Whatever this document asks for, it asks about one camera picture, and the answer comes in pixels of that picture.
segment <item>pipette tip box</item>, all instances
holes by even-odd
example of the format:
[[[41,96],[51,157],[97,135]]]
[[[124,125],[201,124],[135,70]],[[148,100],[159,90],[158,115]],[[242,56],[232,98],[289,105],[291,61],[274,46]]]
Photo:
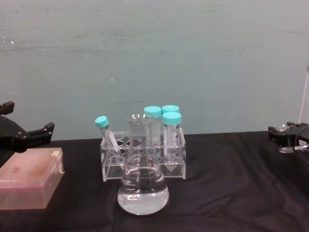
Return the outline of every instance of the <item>pipette tip box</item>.
[[[14,153],[0,168],[0,210],[46,208],[63,174],[61,148]]]

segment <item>black fabric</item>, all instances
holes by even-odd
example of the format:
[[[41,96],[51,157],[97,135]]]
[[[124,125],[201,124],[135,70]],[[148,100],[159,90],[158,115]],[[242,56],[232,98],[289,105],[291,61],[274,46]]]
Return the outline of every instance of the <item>black fabric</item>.
[[[309,232],[309,197],[286,178],[294,166],[271,171],[279,154],[267,132],[185,139],[187,179],[167,178],[169,203],[142,217],[118,205],[120,180],[102,182],[100,140],[52,142],[66,173],[48,207],[0,211],[0,231]]]

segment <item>blue cap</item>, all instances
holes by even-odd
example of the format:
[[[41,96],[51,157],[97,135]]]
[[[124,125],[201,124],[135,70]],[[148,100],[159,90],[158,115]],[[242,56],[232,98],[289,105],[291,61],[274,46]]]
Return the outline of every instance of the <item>blue cap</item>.
[[[177,125],[182,122],[182,115],[177,112],[167,112],[163,114],[162,121],[167,125]]]
[[[162,107],[162,114],[167,112],[177,112],[180,113],[179,107],[176,105],[165,105]]]
[[[145,114],[151,114],[155,118],[162,116],[162,109],[159,106],[147,106],[144,108]]]
[[[98,117],[96,120],[96,125],[99,128],[106,127],[109,124],[109,121],[106,116]]]

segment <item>box lid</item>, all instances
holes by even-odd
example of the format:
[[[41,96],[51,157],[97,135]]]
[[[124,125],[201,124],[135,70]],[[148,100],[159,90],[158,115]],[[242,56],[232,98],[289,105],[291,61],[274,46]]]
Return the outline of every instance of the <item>box lid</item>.
[[[0,168],[0,189],[41,187],[62,172],[61,148],[35,148],[14,153]]]

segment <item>white cable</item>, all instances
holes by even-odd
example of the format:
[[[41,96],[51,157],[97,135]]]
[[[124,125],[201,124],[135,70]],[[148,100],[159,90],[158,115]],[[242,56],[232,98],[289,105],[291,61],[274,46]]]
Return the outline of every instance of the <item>white cable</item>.
[[[301,123],[301,116],[302,116],[303,110],[304,110],[305,96],[306,96],[306,90],[307,90],[307,85],[308,85],[308,79],[309,79],[309,72],[307,72],[307,76],[306,76],[303,101],[302,101],[301,108],[300,108],[300,115],[299,115],[298,123]]]

